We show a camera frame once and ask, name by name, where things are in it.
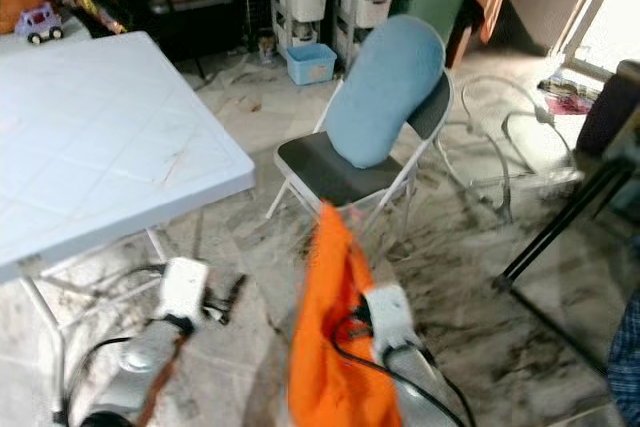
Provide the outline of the blue cushion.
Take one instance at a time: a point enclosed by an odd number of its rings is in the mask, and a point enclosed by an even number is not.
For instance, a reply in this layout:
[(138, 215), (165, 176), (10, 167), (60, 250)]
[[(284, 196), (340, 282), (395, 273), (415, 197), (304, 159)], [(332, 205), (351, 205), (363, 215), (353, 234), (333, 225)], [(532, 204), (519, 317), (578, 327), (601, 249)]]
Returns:
[(335, 152), (356, 168), (383, 162), (443, 75), (442, 39), (424, 20), (397, 15), (376, 26), (326, 110)]

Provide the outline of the black folding chair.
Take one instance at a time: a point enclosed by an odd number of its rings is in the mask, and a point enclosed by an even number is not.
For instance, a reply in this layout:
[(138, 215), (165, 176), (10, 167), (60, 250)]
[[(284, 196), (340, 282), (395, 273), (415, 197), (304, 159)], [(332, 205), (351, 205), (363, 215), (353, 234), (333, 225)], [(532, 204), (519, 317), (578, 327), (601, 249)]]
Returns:
[(285, 195), (291, 194), (311, 216), (319, 215), (321, 204), (333, 204), (357, 222), (360, 235), (369, 232), (379, 217), (398, 212), (401, 222), (397, 231), (403, 232), (410, 222), (412, 199), (419, 191), (421, 159), (434, 147), (448, 120), (453, 94), (454, 80), (449, 72), (443, 72), (433, 92), (404, 124), (419, 139), (410, 157), (399, 161), (389, 156), (369, 168), (357, 168), (335, 151), (323, 131), (332, 110), (328, 104), (310, 134), (297, 136), (275, 149), (273, 161), (283, 175), (283, 184), (264, 217), (273, 217)]

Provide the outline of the orange cloth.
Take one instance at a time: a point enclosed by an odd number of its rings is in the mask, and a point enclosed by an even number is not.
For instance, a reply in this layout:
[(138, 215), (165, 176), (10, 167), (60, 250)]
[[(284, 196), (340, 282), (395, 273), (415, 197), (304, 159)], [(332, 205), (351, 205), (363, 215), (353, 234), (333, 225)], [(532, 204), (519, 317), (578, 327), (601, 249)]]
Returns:
[(330, 341), (371, 360), (369, 337), (348, 339), (340, 325), (374, 287), (364, 252), (340, 212), (325, 204), (317, 217), (305, 286), (289, 354), (287, 401), (297, 427), (401, 427), (393, 380), (347, 360)]

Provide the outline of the purple toy car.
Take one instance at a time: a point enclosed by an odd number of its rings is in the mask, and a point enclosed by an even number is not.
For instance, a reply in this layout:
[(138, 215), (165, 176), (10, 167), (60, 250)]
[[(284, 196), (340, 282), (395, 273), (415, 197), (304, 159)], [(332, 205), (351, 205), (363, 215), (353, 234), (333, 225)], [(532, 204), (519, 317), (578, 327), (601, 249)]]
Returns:
[(42, 2), (40, 6), (28, 8), (15, 21), (14, 34), (27, 40), (32, 46), (45, 43), (47, 40), (60, 40), (64, 37), (61, 20), (50, 2)]

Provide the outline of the black metal clothes rack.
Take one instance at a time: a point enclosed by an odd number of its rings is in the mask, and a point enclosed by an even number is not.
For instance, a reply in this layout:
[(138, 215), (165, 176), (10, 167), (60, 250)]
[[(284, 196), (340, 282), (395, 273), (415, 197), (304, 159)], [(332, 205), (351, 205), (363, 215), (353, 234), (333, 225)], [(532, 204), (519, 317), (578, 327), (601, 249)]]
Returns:
[(497, 293), (506, 294), (509, 298), (515, 300), (520, 307), (531, 314), (532, 318), (534, 318), (541, 327), (548, 328), (558, 340), (561, 340), (572, 353), (575, 353), (591, 371), (594, 371), (596, 375), (600, 377), (605, 376), (604, 360), (598, 357), (598, 355), (595, 355), (593, 351), (588, 348), (588, 345), (577, 340), (570, 331), (567, 331), (566, 328), (563, 328), (559, 323), (554, 321), (552, 317), (549, 317), (547, 312), (544, 312), (538, 305), (532, 303), (527, 296), (517, 289), (515, 284), (518, 277), (534, 263), (535, 259), (538, 258), (564, 230), (567, 230), (568, 227), (572, 225), (572, 222), (575, 221), (577, 217), (582, 215), (582, 212), (584, 212), (586, 208), (593, 206), (596, 200), (600, 200), (602, 206), (604, 206), (608, 200), (611, 200), (612, 197), (617, 194), (617, 191), (622, 189), (622, 186), (625, 185), (631, 177), (637, 175), (640, 175), (640, 165), (634, 161), (634, 159), (628, 157), (608, 159), (607, 162), (604, 162), (604, 165), (599, 167), (598, 171), (595, 171), (593, 176), (590, 176), (589, 179), (585, 181), (585, 184), (582, 185), (579, 190), (576, 190), (576, 193), (568, 200), (566, 206), (516, 255), (515, 259), (504, 268), (500, 275), (494, 277), (492, 282), (492, 287)]

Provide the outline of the blue plastic bin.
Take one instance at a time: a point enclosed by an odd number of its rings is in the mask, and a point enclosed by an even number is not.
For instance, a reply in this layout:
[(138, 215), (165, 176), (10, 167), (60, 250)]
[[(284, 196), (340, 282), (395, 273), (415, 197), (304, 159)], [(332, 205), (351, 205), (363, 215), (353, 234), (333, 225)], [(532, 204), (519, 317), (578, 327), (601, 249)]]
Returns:
[(307, 87), (334, 78), (338, 55), (325, 44), (312, 43), (285, 48), (284, 58), (289, 78), (294, 84)]

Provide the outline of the chrome tube chair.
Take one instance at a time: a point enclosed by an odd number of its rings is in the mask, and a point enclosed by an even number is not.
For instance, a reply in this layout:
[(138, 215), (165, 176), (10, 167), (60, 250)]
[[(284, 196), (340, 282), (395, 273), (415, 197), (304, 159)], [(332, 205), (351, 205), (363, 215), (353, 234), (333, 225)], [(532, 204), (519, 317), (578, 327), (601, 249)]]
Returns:
[(460, 81), (460, 117), (434, 145), (454, 188), (475, 206), (512, 222), (516, 191), (556, 190), (582, 177), (568, 133), (576, 115), (553, 115), (543, 93), (576, 93), (550, 79), (527, 87), (481, 74)]

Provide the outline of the red door mat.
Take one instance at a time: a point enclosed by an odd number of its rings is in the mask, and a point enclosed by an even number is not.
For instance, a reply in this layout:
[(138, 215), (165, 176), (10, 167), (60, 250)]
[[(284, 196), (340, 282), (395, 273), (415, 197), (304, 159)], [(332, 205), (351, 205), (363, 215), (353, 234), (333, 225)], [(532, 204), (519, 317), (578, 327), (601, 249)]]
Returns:
[(553, 115), (586, 115), (593, 107), (594, 98), (577, 93), (543, 93), (547, 108)]

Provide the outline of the person in blue clothes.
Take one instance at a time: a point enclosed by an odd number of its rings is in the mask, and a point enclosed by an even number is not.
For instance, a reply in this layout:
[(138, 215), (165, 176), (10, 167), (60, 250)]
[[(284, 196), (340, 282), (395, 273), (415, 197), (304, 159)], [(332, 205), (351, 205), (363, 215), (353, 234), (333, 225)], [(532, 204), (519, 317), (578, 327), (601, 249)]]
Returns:
[(608, 350), (605, 377), (627, 427), (640, 427), (640, 287), (632, 295)]

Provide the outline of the white folding table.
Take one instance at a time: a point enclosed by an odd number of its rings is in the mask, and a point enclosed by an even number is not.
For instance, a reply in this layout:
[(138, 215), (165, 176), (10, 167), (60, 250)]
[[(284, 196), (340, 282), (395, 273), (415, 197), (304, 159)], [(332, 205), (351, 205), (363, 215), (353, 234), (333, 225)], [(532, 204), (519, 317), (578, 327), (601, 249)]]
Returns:
[(255, 166), (141, 31), (0, 57), (0, 281), (51, 348), (50, 423), (70, 427), (65, 326), (40, 282), (56, 263), (251, 189)]

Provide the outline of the white low table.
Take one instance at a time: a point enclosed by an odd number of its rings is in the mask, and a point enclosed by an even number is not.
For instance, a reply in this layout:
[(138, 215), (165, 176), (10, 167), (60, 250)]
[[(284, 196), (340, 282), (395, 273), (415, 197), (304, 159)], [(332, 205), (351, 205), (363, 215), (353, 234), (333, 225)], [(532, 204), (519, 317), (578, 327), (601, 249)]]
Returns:
[(0, 37), (0, 57), (9, 55), (17, 55), (20, 52), (26, 52), (28, 49), (44, 48), (49, 46), (63, 46), (63, 44), (82, 42), (82, 40), (91, 40), (92, 37), (86, 26), (81, 20), (72, 17), (70, 20), (64, 20), (61, 23), (63, 37), (59, 39), (41, 40), (40, 43), (28, 42), (26, 37), (19, 37), (17, 33), (9, 35), (1, 35)]

